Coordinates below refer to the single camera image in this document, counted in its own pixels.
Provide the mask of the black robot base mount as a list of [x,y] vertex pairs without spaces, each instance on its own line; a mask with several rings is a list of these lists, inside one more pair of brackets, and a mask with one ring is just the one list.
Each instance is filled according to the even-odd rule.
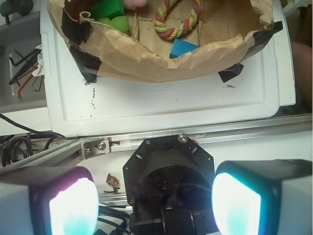
[[123,166],[134,235],[208,235],[213,157],[185,134],[145,139]]

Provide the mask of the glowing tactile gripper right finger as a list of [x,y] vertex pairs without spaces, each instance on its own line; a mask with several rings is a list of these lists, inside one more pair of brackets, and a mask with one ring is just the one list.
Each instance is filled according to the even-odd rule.
[[223,235],[311,235],[313,163],[224,161],[213,181],[212,208]]

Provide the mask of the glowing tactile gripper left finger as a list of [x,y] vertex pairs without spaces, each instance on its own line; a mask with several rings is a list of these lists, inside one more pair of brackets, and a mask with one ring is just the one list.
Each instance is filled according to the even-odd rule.
[[84,167],[0,170],[2,235],[92,235],[98,204],[93,177]]

